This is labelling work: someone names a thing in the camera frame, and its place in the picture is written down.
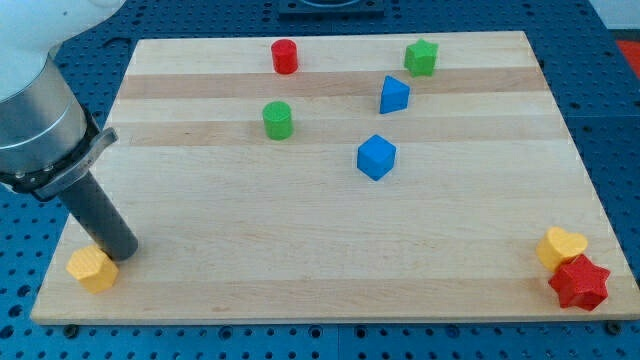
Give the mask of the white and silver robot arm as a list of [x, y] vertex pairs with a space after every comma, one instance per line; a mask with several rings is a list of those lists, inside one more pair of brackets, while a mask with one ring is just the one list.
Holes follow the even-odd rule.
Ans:
[[117, 136], [80, 105], [50, 51], [124, 0], [1, 0], [1, 182], [47, 201], [82, 179]]

